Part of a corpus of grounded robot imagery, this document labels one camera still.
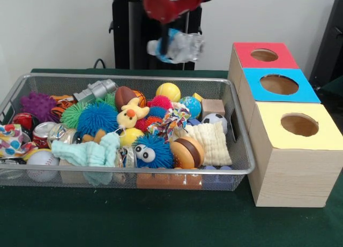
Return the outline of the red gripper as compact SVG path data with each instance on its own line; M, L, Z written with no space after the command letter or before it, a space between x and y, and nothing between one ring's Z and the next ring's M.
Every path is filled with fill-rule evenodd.
M162 23L160 53L165 55L169 45L169 28L171 22L180 15L195 10L203 0L143 0L147 15Z

